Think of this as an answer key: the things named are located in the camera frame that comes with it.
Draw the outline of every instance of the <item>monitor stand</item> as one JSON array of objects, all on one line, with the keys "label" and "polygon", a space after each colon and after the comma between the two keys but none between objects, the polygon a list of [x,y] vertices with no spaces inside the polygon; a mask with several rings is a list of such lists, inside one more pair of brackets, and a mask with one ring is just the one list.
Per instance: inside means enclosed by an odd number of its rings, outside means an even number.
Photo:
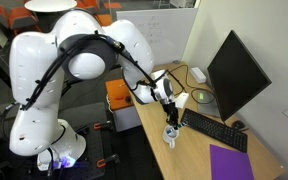
[{"label": "monitor stand", "polygon": [[209,102],[209,98],[210,95],[208,92],[206,91],[198,91],[197,92],[197,98],[198,98],[198,102],[202,102],[202,103],[198,103],[197,105],[197,112],[201,113],[201,114],[207,114],[207,115],[211,115],[214,117],[218,117],[220,118],[220,112],[218,110],[217,107],[217,102],[214,99],[211,103],[207,103]]}]

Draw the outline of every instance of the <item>whiteboard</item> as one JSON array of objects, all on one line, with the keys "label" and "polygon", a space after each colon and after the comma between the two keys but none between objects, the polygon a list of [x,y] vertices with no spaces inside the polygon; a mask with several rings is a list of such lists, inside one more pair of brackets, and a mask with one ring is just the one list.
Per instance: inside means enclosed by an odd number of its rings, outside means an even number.
[{"label": "whiteboard", "polygon": [[155,55],[155,64],[181,61],[196,8],[117,11],[118,20],[131,21],[145,36]]}]

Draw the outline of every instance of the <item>white cup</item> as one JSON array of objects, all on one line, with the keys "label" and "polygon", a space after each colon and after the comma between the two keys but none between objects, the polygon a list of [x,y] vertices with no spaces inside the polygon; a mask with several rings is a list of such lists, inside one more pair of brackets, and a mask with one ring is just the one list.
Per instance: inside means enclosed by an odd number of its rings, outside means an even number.
[{"label": "white cup", "polygon": [[175,147],[175,139],[180,134],[180,131],[175,130],[173,126],[167,125],[163,131],[163,139],[166,143],[170,145],[170,148],[173,149]]}]

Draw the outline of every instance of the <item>paper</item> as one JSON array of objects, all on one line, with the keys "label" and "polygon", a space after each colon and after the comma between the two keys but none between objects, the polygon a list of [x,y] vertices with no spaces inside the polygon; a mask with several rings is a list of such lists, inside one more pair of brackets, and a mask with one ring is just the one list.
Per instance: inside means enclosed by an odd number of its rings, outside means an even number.
[{"label": "paper", "polygon": [[210,145],[212,180],[254,180],[246,153]]}]

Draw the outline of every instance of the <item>desk surface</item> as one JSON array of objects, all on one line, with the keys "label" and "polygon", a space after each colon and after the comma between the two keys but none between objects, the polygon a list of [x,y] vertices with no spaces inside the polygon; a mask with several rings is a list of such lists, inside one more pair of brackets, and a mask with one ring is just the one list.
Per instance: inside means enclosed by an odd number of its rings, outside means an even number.
[{"label": "desk surface", "polygon": [[59,12],[75,7],[74,0],[31,0],[25,3],[25,8],[35,12]]},{"label": "desk surface", "polygon": [[[154,70],[172,70],[180,65],[186,65],[186,63],[157,66]],[[185,83],[185,67],[173,71],[173,74],[184,85],[188,93],[193,90]],[[172,78],[171,81],[175,93],[178,93],[181,90],[180,86]],[[205,84],[197,84],[190,73],[188,73],[187,81],[191,86],[208,88]],[[176,140],[176,147],[170,149],[162,138],[162,132],[166,125],[166,114],[160,103],[140,105],[134,97],[132,98],[164,179],[211,179],[210,144],[227,149],[233,148],[188,127],[182,127]],[[197,110],[197,103],[190,97],[185,107]],[[183,111],[184,109],[179,110],[179,117],[182,116]],[[232,116],[226,123],[230,125],[234,119],[236,117]],[[283,174],[285,170],[281,164],[252,134],[251,130],[247,130],[245,133],[248,134],[248,155],[254,178],[275,179]]]}]

